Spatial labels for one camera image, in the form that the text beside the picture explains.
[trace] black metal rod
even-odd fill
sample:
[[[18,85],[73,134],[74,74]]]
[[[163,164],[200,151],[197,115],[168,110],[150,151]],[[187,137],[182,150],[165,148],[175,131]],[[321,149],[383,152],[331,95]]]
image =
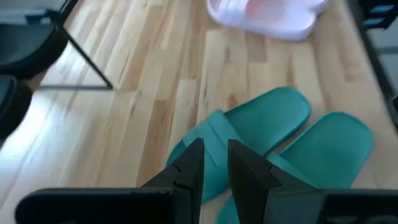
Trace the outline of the black metal rod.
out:
[[[105,77],[101,70],[94,64],[86,52],[79,46],[76,40],[68,33],[68,31],[63,26],[58,26],[61,31],[68,37],[69,42],[74,46],[74,48],[80,53],[80,55],[86,60],[86,62],[94,69],[94,71],[101,77],[101,79],[106,83],[106,86],[113,90],[112,83]]]
[[[96,85],[41,85],[39,90],[106,90],[109,91],[108,86],[96,86]]]

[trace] black chair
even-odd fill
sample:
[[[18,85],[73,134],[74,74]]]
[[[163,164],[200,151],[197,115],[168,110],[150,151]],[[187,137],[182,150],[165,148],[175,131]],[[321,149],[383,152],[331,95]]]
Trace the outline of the black chair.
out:
[[[64,22],[65,16],[53,10],[0,12],[0,74],[31,79],[46,71],[70,42],[106,86],[50,85],[40,89],[112,90],[112,83],[65,30]]]
[[[24,119],[32,99],[30,88],[15,77],[0,75],[0,141]]]

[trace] wooden floor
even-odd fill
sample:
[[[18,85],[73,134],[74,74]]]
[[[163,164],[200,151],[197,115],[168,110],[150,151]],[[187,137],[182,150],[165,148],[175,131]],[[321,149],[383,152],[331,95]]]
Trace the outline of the wooden floor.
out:
[[[67,26],[118,90],[35,93],[0,151],[0,223],[36,189],[140,186],[213,110],[283,85],[310,100],[309,123],[332,110],[362,119],[376,142],[356,186],[398,189],[398,139],[343,1],[299,43],[222,28],[205,0],[80,0]],[[68,46],[44,83],[101,81]],[[203,223],[227,196],[203,206]]]

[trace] white slide sandal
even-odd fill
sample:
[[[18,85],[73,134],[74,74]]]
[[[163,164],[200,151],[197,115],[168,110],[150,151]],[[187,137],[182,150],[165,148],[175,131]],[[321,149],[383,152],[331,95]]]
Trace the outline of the white slide sandal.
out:
[[[285,0],[291,4],[306,7],[311,11],[320,14],[328,7],[328,0]]]
[[[282,40],[305,39],[317,17],[307,7],[281,0],[207,0],[207,10],[219,24]]]

